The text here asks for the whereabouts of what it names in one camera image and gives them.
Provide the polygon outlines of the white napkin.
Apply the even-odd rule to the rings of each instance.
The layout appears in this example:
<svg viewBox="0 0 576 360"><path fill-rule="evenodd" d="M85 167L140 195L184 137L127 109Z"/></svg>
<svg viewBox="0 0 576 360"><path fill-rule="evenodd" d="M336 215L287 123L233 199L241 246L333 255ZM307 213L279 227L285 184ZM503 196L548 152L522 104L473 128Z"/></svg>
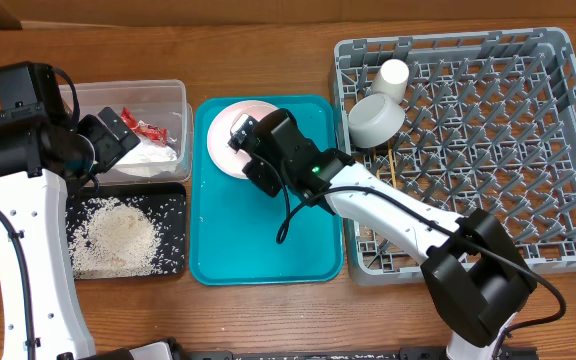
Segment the white napkin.
<svg viewBox="0 0 576 360"><path fill-rule="evenodd" d="M140 142L114 165L114 170L132 176L154 177L176 169L178 157L173 148L160 146L142 135L138 138Z"/></svg>

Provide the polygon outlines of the red snack wrapper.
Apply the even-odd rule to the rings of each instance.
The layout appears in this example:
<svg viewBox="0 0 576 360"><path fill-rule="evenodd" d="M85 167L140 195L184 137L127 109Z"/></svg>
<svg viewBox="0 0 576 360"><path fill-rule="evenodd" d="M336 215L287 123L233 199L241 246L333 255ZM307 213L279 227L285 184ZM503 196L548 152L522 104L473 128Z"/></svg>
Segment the red snack wrapper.
<svg viewBox="0 0 576 360"><path fill-rule="evenodd" d="M168 131L165 128L137 120L127 107L122 109L121 119L133 132L145 136L153 143L159 146L168 144Z"/></svg>

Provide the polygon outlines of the grey bowl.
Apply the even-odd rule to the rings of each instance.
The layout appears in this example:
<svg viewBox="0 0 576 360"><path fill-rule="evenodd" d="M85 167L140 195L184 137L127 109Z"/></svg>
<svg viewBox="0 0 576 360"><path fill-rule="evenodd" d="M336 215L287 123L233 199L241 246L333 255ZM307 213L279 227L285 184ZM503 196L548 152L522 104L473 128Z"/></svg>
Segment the grey bowl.
<svg viewBox="0 0 576 360"><path fill-rule="evenodd" d="M387 142L403 126L404 109L386 94L367 96L348 114L349 135L359 148L373 148Z"/></svg>

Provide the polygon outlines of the white cup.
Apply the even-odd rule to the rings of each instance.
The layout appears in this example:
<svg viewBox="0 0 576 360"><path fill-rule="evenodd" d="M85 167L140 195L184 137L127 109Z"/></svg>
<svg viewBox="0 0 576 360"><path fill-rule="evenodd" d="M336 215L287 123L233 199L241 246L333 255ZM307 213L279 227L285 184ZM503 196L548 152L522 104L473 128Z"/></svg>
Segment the white cup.
<svg viewBox="0 0 576 360"><path fill-rule="evenodd" d="M409 69L406 63L398 59L387 60L372 81L371 93L388 95L399 104L404 99L408 78Z"/></svg>

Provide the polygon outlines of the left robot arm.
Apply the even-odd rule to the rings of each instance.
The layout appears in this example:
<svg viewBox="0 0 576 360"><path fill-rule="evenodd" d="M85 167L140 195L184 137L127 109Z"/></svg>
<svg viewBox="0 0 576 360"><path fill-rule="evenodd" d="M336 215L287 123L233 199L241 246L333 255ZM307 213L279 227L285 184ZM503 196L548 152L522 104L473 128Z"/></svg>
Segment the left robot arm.
<svg viewBox="0 0 576 360"><path fill-rule="evenodd" d="M66 202L139 142L112 109L81 121L0 111L0 289L6 359L95 355L77 298Z"/></svg>

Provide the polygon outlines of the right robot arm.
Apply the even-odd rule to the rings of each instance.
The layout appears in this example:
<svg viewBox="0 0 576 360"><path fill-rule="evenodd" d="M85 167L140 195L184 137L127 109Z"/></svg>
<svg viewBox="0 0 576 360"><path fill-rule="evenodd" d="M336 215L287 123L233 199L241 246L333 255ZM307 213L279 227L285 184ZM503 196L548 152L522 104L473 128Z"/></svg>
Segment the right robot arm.
<svg viewBox="0 0 576 360"><path fill-rule="evenodd" d="M350 155L321 151L296 129L237 130L229 147L250 161L244 174L274 196L288 188L304 206L358 222L413 258L453 335L447 359L495 359L537 282L492 214L444 211L387 185Z"/></svg>

